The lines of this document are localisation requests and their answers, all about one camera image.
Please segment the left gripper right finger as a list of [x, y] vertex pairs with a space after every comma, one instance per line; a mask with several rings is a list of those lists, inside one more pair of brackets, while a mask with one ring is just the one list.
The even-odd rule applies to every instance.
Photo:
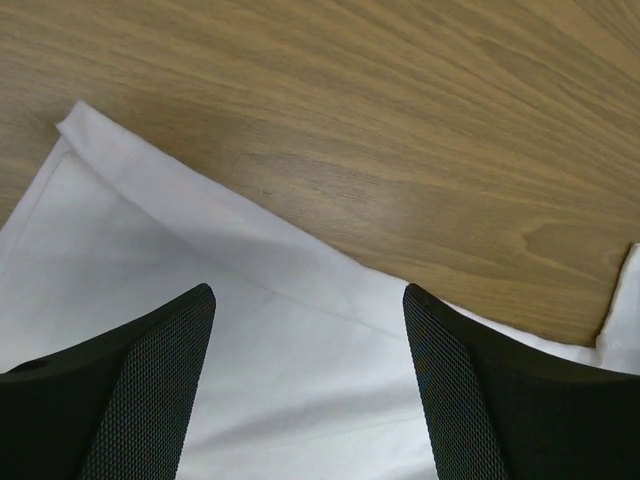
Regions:
[[639, 378], [544, 353], [406, 287], [441, 479], [636, 479]]

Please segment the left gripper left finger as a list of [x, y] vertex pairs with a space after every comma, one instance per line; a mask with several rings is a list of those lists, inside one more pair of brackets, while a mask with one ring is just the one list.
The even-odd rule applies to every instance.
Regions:
[[201, 284], [3, 373], [2, 478], [175, 478], [215, 309]]

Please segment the white t-shirt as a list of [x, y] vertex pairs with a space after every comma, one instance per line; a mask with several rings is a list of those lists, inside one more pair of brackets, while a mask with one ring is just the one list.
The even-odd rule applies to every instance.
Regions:
[[[410, 283], [366, 268], [79, 102], [1, 231], [1, 376], [206, 284], [216, 309], [173, 479], [441, 479]], [[639, 252], [592, 348], [459, 313], [639, 378]]]

